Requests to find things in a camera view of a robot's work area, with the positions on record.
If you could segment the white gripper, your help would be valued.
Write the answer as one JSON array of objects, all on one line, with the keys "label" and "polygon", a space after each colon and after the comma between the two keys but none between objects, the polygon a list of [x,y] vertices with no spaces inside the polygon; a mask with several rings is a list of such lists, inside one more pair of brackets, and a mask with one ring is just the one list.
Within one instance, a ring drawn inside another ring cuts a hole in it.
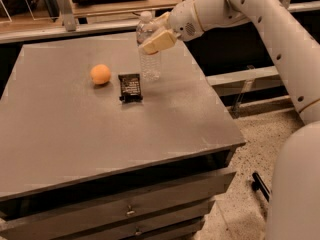
[{"label": "white gripper", "polygon": [[172,11],[165,12],[151,21],[152,29],[171,28],[154,33],[139,45],[139,50],[147,55],[172,48],[177,39],[188,42],[203,35],[194,0],[184,0]]}]

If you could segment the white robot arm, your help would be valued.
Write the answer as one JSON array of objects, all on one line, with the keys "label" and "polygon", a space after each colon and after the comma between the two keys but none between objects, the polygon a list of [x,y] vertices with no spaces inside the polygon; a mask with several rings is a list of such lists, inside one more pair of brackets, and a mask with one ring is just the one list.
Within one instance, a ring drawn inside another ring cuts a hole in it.
[{"label": "white robot arm", "polygon": [[304,126],[283,144],[272,187],[258,173],[252,188],[269,202],[265,240],[320,240],[320,45],[281,0],[185,0],[155,19],[156,31],[139,45],[147,55],[191,41],[214,28],[253,24],[274,80]]}]

